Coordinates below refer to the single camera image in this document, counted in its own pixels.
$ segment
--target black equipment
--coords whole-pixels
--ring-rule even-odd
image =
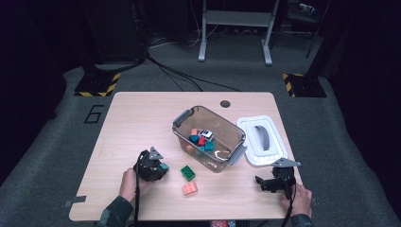
[[[163,159],[163,156],[154,147],[150,148],[150,152],[146,149],[139,155],[133,169],[146,182],[161,180],[167,173],[168,166],[159,159]]]
[[[275,193],[277,190],[284,190],[286,194],[287,200],[289,200],[289,207],[287,210],[286,217],[283,220],[282,227],[286,226],[289,217],[292,212],[292,203],[294,202],[294,198],[292,198],[292,186],[296,184],[295,176],[294,176],[294,167],[300,166],[301,163],[294,162],[286,158],[281,158],[274,163],[270,164],[273,166],[273,179],[271,180],[263,180],[258,176],[254,176],[256,178],[256,182],[260,184],[260,188],[262,191],[270,191]]]
[[[258,176],[256,182],[260,184],[262,191],[270,191],[272,193],[277,192],[277,190],[284,190],[286,198],[292,195],[291,187],[295,185],[296,180],[294,177],[294,167],[274,167],[272,171],[274,179],[263,180]]]

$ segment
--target white plastic tray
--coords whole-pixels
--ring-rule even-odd
[[[268,166],[280,158],[288,157],[283,140],[269,116],[240,117],[236,124],[246,133],[245,154],[252,165]],[[264,136],[261,128],[265,129],[269,136]],[[266,142],[269,144],[269,149],[264,149]]]

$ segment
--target plastic container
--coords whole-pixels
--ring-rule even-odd
[[[211,131],[214,134],[214,150],[204,151],[190,142],[192,129]],[[228,164],[234,165],[246,150],[243,146],[245,132],[203,106],[194,106],[184,111],[173,121],[172,130],[186,153],[216,173]]]

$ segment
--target pink block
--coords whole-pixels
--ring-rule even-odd
[[[183,193],[187,196],[198,191],[196,183],[187,183],[183,186]]]
[[[191,130],[191,135],[197,135],[198,134],[198,130],[197,129],[192,129]]]

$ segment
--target person's hand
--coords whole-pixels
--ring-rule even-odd
[[[152,182],[146,182],[139,178],[139,189],[143,192]],[[120,197],[132,202],[135,199],[136,173],[133,168],[127,169],[123,174],[120,186]]]
[[[310,203],[312,201],[312,192],[307,190],[303,185],[295,184],[292,186],[292,197],[294,196],[294,193],[295,199],[292,203],[291,216],[304,214],[312,218],[312,209],[310,208]],[[289,200],[287,200],[284,193],[280,197],[280,204],[285,211],[288,210]]]

